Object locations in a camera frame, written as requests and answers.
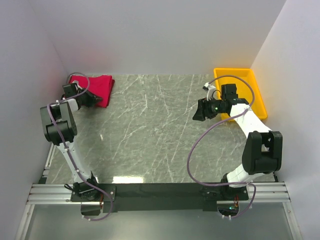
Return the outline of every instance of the white wall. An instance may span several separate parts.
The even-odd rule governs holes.
[[[287,0],[252,69],[268,111],[283,134],[285,181],[306,240],[320,227],[320,1]]]
[[[69,72],[212,74],[253,63],[285,0],[30,0]]]
[[[66,72],[28,1],[0,1],[0,33],[0,239],[11,240],[49,150],[39,108]]]

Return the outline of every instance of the red cloth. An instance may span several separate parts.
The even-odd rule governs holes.
[[[102,101],[96,104],[97,107],[106,108],[109,105],[110,95],[112,87],[114,86],[115,80],[112,76],[102,75],[97,77],[89,77],[90,87],[89,91],[99,97],[102,97]],[[84,76],[73,75],[70,79],[70,83],[73,81],[78,81],[79,86],[86,88],[88,86],[88,81]]]

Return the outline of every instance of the marble table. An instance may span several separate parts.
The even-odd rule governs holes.
[[[198,99],[211,75],[114,75],[107,108],[74,113],[77,142],[85,163],[100,183],[192,182],[187,156],[216,118],[193,121]],[[195,178],[219,182],[241,163],[246,137],[235,122],[214,128],[191,156]],[[257,182],[273,182],[271,174]],[[72,183],[72,174],[56,149],[47,184]]]

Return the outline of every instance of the yellow bin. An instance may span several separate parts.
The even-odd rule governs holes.
[[[214,77],[220,77],[222,75],[234,75],[245,80],[253,89],[255,100],[252,105],[253,112],[257,115],[260,120],[267,118],[267,111],[262,100],[257,81],[254,75],[254,72],[250,68],[215,68],[213,70]],[[246,99],[249,103],[252,101],[252,94],[247,85],[245,85],[242,81],[234,78],[234,77],[223,77],[215,81],[215,87],[217,90],[221,91],[221,85],[224,84],[236,84],[236,92],[240,99]],[[222,113],[222,119],[229,118],[228,114]]]

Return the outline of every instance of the folded red cloth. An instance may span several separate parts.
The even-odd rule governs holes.
[[[89,91],[99,97],[102,97],[102,101],[96,104],[97,107],[106,108],[109,105],[110,95],[112,88],[114,86],[115,80],[112,79],[112,76],[102,75],[97,77],[89,77],[90,86]],[[82,88],[88,86],[88,81],[84,76],[73,75],[70,79],[70,83],[73,81],[78,81],[78,84]]]

